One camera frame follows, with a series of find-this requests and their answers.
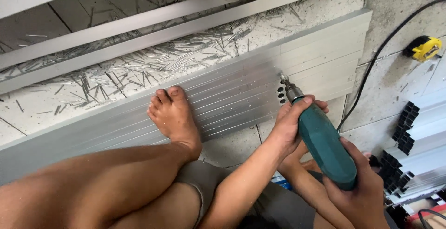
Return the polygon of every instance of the green power drill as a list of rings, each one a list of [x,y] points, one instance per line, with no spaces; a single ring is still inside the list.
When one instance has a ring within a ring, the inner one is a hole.
[[[304,98],[302,91],[281,75],[286,97],[291,104]],[[356,165],[339,141],[339,134],[326,114],[314,103],[304,110],[298,120],[299,134],[322,173],[344,191],[356,186]]]

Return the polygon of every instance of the tape measure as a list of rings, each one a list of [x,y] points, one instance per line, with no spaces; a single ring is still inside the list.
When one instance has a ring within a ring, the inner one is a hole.
[[[434,37],[420,36],[403,50],[403,55],[419,62],[425,62],[437,55],[441,48],[442,40]]]

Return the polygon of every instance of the electrical cable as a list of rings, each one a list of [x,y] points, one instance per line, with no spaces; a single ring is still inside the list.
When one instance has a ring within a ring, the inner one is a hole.
[[[423,215],[421,214],[421,212],[428,212],[428,213],[431,213],[433,215],[437,215],[438,217],[446,220],[446,216],[444,216],[443,214],[441,214],[439,212],[432,211],[430,209],[421,209],[420,211],[418,211],[418,217],[420,217],[421,224],[423,225],[423,227],[425,229],[430,229],[431,227],[430,226],[428,227],[428,224],[427,224],[426,220],[423,218]]]
[[[340,132],[342,125],[344,124],[345,120],[350,116],[350,114],[353,112],[354,108],[356,107],[356,105],[358,104],[362,91],[364,89],[365,86],[365,82],[368,78],[368,75],[370,74],[370,71],[373,67],[373,65],[376,62],[376,59],[378,59],[378,55],[380,55],[381,51],[384,49],[384,47],[387,45],[387,43],[394,37],[395,34],[398,33],[398,31],[400,29],[402,29],[413,17],[415,17],[416,15],[418,15],[420,12],[422,12],[423,10],[427,9],[428,7],[435,5],[437,3],[442,3],[442,2],[446,2],[446,0],[435,0],[431,3],[428,3],[424,6],[422,6],[421,8],[419,8],[417,11],[415,11],[414,13],[412,13],[408,18],[406,18],[406,20],[404,20],[387,38],[386,40],[381,44],[381,46],[378,48],[378,50],[376,51],[373,59],[370,62],[370,65],[367,68],[367,71],[365,72],[364,78],[361,82],[361,85],[359,87],[358,90],[358,96],[356,97],[356,100],[353,104],[353,106],[351,107],[350,111],[347,113],[347,115],[345,115],[344,118],[342,118],[341,123],[339,124],[338,128],[336,129],[338,132]]]

